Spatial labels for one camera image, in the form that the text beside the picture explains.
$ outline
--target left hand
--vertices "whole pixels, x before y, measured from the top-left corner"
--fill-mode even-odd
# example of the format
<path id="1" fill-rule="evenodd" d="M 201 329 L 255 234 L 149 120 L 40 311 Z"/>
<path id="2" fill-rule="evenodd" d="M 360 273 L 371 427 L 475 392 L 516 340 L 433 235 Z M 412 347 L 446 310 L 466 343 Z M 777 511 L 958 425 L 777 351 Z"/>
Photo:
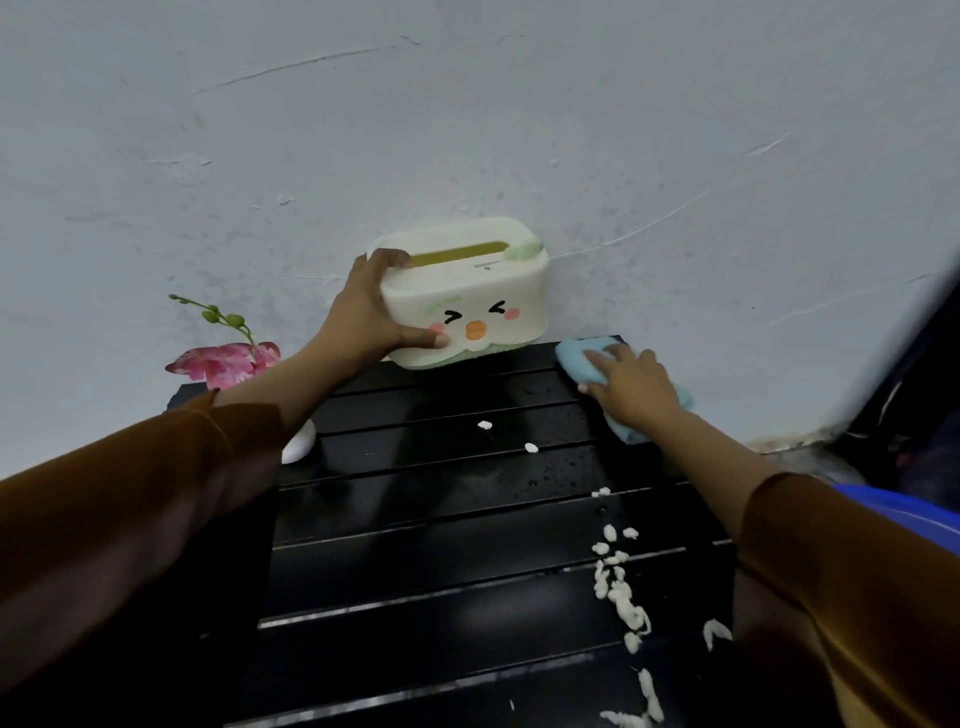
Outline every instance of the left hand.
<path id="1" fill-rule="evenodd" d="M 403 251 L 380 248 L 370 259 L 360 255 L 344 290 L 334 300 L 315 341 L 327 351 L 344 357 L 354 376 L 395 349 L 409 347 L 442 349 L 450 340 L 429 328 L 401 326 L 390 317 L 380 283 L 388 268 L 406 268 L 410 256 Z"/>

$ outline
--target orange beak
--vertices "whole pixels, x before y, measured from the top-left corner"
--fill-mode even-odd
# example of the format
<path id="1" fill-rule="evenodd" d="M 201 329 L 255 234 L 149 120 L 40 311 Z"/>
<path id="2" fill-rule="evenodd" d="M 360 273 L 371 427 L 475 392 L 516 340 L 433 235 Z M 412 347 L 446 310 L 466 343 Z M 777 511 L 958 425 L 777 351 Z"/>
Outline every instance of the orange beak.
<path id="1" fill-rule="evenodd" d="M 467 324 L 467 339 L 476 341 L 487 335 L 487 325 L 482 321 L 471 321 Z"/>

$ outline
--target white wall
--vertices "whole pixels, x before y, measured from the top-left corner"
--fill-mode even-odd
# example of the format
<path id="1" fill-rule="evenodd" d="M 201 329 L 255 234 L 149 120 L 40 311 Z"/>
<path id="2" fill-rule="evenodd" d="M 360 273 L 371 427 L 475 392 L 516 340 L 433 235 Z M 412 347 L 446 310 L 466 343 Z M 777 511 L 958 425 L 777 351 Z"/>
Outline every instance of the white wall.
<path id="1" fill-rule="evenodd" d="M 835 424 L 960 230 L 957 10 L 5 0 L 0 473 L 230 340 L 168 292 L 289 354 L 375 236 L 484 214 L 553 255 L 642 229 L 557 259 L 549 338 L 657 349 L 744 440 Z"/>

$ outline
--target white tissue box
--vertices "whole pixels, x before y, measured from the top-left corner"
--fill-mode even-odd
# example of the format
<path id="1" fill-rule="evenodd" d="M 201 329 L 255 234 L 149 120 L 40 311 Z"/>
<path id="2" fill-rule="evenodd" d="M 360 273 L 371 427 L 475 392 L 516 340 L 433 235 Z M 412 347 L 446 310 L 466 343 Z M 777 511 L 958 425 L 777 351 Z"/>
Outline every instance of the white tissue box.
<path id="1" fill-rule="evenodd" d="M 515 349 L 546 331 L 549 256 L 517 220 L 485 218 L 381 237 L 370 249 L 399 248 L 415 267 L 391 268 L 383 280 L 390 315 L 406 326 L 450 337 L 445 349 L 400 349 L 406 369 L 426 369 Z"/>

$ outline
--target blue bucket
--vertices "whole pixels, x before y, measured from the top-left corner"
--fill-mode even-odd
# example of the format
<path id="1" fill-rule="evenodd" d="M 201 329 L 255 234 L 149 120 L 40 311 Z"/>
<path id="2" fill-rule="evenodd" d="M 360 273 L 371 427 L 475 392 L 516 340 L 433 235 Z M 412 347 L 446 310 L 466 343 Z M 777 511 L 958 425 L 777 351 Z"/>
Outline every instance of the blue bucket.
<path id="1" fill-rule="evenodd" d="M 960 556 L 960 516 L 925 500 L 867 485 L 834 485 L 844 496 Z"/>

